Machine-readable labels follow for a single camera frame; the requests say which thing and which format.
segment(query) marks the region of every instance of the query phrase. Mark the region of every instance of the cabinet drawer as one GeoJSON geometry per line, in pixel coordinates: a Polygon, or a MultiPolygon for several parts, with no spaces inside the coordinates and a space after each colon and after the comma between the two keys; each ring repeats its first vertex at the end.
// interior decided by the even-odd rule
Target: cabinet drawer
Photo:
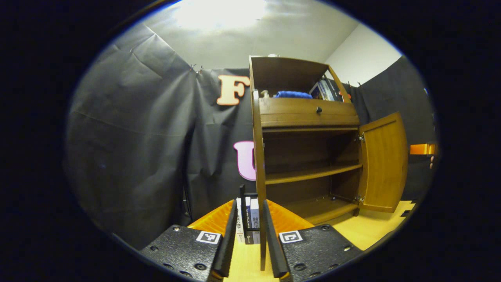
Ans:
{"type": "Polygon", "coordinates": [[[300,98],[260,98],[262,127],[360,125],[351,103],[300,98]]]}

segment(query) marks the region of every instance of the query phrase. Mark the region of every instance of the open cabinet door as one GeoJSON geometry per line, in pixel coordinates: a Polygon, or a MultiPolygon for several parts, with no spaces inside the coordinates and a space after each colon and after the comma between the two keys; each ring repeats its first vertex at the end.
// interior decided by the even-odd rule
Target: open cabinet door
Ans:
{"type": "Polygon", "coordinates": [[[394,212],[407,179],[407,138],[396,112],[359,129],[362,136],[362,177],[359,208],[394,212]]]}

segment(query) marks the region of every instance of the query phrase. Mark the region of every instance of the door hinge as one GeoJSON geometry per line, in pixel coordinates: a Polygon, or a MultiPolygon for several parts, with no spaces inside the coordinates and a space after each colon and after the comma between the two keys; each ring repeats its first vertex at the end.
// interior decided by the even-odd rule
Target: door hinge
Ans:
{"type": "Polygon", "coordinates": [[[358,141],[362,141],[362,142],[365,142],[365,136],[364,136],[364,133],[362,132],[361,135],[358,135],[358,141]]]}
{"type": "Polygon", "coordinates": [[[365,197],[362,198],[362,195],[358,195],[357,197],[355,197],[355,201],[357,201],[357,202],[363,203],[364,200],[365,200],[365,197]]]}

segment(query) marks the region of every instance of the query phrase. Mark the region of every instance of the blue cloth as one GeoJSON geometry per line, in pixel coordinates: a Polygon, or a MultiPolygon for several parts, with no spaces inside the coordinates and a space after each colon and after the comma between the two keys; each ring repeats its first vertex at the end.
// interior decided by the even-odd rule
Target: blue cloth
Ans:
{"type": "Polygon", "coordinates": [[[304,99],[313,99],[313,97],[304,92],[297,92],[297,91],[279,91],[276,95],[275,98],[304,98],[304,99]]]}

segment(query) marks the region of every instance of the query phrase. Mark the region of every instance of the wooden cabinet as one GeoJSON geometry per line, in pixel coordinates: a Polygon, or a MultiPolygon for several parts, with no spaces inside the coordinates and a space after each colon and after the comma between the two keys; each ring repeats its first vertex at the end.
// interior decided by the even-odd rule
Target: wooden cabinet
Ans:
{"type": "MultiPolygon", "coordinates": [[[[270,199],[315,225],[358,209],[394,212],[407,176],[400,114],[360,126],[346,90],[326,64],[255,56],[249,64],[260,206],[270,199]],[[327,71],[344,103],[259,95],[309,92],[327,71]]],[[[263,224],[260,231],[264,258],[263,224]]]]}

